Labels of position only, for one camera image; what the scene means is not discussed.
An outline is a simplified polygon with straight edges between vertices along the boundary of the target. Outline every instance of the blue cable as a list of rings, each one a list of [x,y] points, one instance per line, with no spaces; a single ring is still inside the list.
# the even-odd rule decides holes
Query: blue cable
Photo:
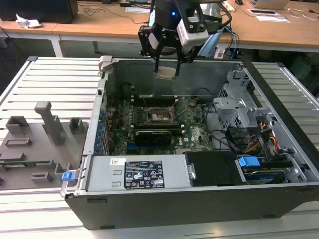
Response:
[[[235,52],[236,52],[236,50],[237,50],[237,47],[238,47],[238,45],[237,45],[237,39],[236,39],[236,35],[235,35],[228,27],[226,27],[226,30],[229,31],[230,34],[232,34],[232,36],[235,38],[235,49],[234,49],[233,54],[232,54],[231,57],[230,57],[230,59],[233,59],[233,57],[234,57],[234,55],[235,55]]]

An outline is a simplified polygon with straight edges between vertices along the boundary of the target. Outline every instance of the paper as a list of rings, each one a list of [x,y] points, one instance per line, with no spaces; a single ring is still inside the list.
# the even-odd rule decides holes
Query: paper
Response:
[[[227,9],[227,11],[235,11],[232,5],[229,4],[228,1],[223,1],[223,6]]]
[[[286,18],[275,16],[256,16],[260,21],[289,22]]]
[[[126,12],[137,12],[137,13],[150,13],[149,9],[141,8],[141,7],[126,7]]]
[[[16,14],[16,20],[19,24],[19,26],[24,27],[24,28],[29,28],[29,27],[39,27],[42,26],[38,20],[28,20],[24,19],[23,17],[20,17],[18,14]]]

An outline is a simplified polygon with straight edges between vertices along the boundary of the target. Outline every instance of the power supply label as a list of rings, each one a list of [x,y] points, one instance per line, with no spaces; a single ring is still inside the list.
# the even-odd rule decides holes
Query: power supply label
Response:
[[[162,162],[125,162],[124,187],[126,189],[164,188]]]

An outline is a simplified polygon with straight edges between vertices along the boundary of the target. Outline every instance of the wooden desk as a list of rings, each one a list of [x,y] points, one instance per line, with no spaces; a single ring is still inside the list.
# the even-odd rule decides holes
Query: wooden desk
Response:
[[[260,21],[256,17],[248,16],[254,15],[247,10],[252,9],[248,0],[243,0],[242,6],[237,5],[235,0],[228,2],[236,8],[236,11],[231,13],[231,26],[240,37],[240,48],[319,52],[319,18],[315,13],[308,13],[309,9],[319,12],[319,4],[289,2],[287,7],[304,10],[306,16],[317,21],[295,18],[286,9],[277,10],[280,17],[285,16],[290,21],[285,23]],[[229,34],[224,33],[220,42],[230,42]]]
[[[291,1],[288,7],[304,10],[306,16],[318,21],[297,19],[284,9],[278,12],[286,16],[291,23],[283,23],[259,21],[247,11],[248,8],[252,8],[248,0],[243,0],[244,5],[241,6],[237,5],[235,0],[228,1],[236,8],[236,11],[231,13],[232,28],[240,37],[240,48],[319,52],[319,18],[315,13],[308,13],[309,9],[319,12],[319,4]],[[143,24],[134,24],[130,18],[123,18],[116,14],[130,16],[135,22],[145,22],[149,17],[147,13],[128,13],[119,5],[95,3],[89,7],[103,8],[100,12],[89,16],[88,14],[92,12],[88,14],[84,12],[84,8],[88,7],[79,6],[79,13],[72,24],[43,23],[43,27],[40,28],[24,29],[15,22],[2,22],[1,26],[11,37],[50,40],[57,57],[63,57],[61,40],[93,41],[95,51],[98,51],[97,42],[140,43],[137,32]],[[6,37],[6,35],[0,32],[0,37]],[[229,34],[224,33],[218,44],[219,49],[227,48],[230,41]]]
[[[88,2],[82,3],[82,5],[89,5]],[[90,6],[92,9],[97,9],[101,6]],[[72,24],[57,24],[53,29],[53,34],[60,35],[77,35],[77,36],[99,36],[99,37],[119,37],[119,38],[136,38],[138,37],[138,31],[143,22],[147,22],[149,14],[147,13],[132,13],[125,12],[125,7],[119,5],[107,6],[103,5],[100,12],[85,13],[83,7],[79,5],[79,12]]]

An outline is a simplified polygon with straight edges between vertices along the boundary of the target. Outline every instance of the sticker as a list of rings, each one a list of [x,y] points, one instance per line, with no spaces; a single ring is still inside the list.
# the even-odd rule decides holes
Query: sticker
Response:
[[[124,165],[126,162],[126,158],[111,158],[110,165],[117,166],[117,165]]]
[[[124,187],[126,189],[164,188],[161,161],[124,162]]]

